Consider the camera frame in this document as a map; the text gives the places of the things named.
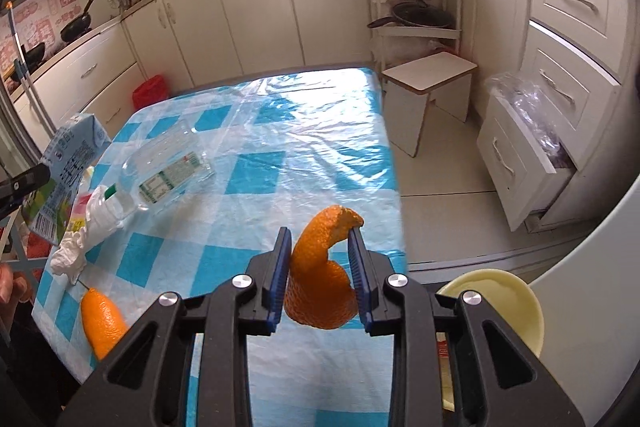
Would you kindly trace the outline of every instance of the red plastic bag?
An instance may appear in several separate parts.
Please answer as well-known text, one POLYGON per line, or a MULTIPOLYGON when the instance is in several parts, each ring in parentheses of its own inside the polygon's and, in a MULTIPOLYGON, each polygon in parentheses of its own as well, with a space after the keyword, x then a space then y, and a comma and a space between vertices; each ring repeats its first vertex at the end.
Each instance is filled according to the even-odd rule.
POLYGON ((169 99, 169 89, 161 74, 152 76, 133 92, 133 107, 137 110, 169 99))

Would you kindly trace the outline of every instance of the plastic table cover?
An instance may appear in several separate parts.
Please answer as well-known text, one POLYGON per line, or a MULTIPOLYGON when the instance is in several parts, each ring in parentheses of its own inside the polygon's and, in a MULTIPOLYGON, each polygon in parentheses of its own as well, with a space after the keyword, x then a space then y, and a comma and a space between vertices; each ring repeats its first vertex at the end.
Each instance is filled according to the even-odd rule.
MULTIPOLYGON (((87 254, 80 279, 107 294, 131 324, 160 293, 212 291, 273 248, 280 226, 293 240, 322 208, 342 204, 365 219, 371 250, 406 268, 400 198, 370 70, 314 71, 179 96, 133 115, 95 168, 92 187, 117 180, 127 157, 178 120, 201 133, 214 176, 155 216, 129 224, 87 254)), ((330 257, 348 269, 346 242, 330 257)), ((84 381, 97 362, 82 330, 85 289, 47 265, 33 318, 70 372, 84 381)), ((282 315, 270 337, 248 338, 254 425, 384 426, 391 337, 370 338, 356 316, 332 331, 282 315)), ((200 343, 191 371, 194 425, 200 343)))

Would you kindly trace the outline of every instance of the peeled orange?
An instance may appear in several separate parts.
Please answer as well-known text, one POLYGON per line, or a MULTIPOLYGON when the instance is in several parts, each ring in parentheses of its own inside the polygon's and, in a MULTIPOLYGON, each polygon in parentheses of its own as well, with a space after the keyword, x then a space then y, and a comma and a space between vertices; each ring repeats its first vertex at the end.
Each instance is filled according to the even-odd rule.
POLYGON ((299 324, 334 330, 358 312, 349 276, 329 248, 364 224, 355 211, 334 204, 317 214, 303 230, 289 264, 284 309, 299 324))
POLYGON ((94 350, 95 357, 102 360, 129 327, 116 304, 95 288, 90 288, 82 297, 80 311, 84 334, 94 350))

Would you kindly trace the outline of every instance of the white tissue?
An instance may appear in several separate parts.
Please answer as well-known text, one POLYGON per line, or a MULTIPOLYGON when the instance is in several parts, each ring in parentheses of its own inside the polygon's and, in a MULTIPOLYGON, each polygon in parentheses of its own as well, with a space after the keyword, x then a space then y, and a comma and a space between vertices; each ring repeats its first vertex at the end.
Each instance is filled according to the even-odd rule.
POLYGON ((80 272, 86 266, 86 229, 80 228, 77 232, 65 232, 60 242, 60 248, 51 255, 51 271, 55 275, 66 276, 71 284, 78 282, 80 272))

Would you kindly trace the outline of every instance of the human hand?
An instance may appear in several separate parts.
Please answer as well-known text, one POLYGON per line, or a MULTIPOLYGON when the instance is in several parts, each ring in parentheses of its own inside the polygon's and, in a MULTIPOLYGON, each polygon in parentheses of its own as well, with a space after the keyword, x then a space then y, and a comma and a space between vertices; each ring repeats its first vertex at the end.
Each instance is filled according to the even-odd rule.
POLYGON ((0 264, 0 321, 7 331, 14 321, 15 308, 29 292, 29 283, 22 274, 14 274, 7 263, 0 264))

